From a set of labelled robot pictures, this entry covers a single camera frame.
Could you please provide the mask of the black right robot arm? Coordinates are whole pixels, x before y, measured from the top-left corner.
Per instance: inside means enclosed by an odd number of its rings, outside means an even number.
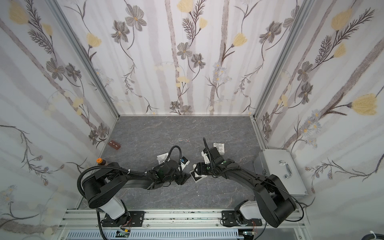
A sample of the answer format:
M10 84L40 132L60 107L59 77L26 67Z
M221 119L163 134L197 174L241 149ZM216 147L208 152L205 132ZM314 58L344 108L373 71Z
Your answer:
M233 160L225 160L215 147L203 149L203 157L209 163L197 164L198 175L222 177L250 189L262 218L270 226L277 228L297 209L293 196L276 175L266 177L242 169Z

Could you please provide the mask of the white jewelry box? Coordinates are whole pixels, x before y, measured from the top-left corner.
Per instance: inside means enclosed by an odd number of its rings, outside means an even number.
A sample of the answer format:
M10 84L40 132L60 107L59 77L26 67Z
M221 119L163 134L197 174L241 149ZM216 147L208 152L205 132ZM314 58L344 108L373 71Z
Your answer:
M164 163L167 160L167 157L169 156L169 153L161 154L157 156L157 160L159 164Z
M220 155L225 154L225 144L223 143L214 143L214 147L217 148Z

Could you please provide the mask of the white box base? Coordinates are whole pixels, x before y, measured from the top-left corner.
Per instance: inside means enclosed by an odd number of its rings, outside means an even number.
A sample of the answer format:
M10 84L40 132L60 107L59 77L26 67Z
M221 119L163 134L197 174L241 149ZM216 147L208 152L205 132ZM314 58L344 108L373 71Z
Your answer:
M190 174L192 176L192 178L194 179L194 181L197 183L199 182L200 180L206 178L207 176L198 176L196 173L195 173L195 167L196 167L197 164L193 165L193 169L190 171Z

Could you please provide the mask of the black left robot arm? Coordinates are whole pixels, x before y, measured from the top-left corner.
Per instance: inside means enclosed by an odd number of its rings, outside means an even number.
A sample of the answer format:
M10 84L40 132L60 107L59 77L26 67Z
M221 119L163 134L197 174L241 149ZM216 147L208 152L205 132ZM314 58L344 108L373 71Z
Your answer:
M155 190L175 182L183 185L191 177L179 163L166 161L152 170L136 172L120 167L116 162L84 170L78 177L79 193L91 209L102 210L112 220L128 218L128 210L116 194L123 188Z

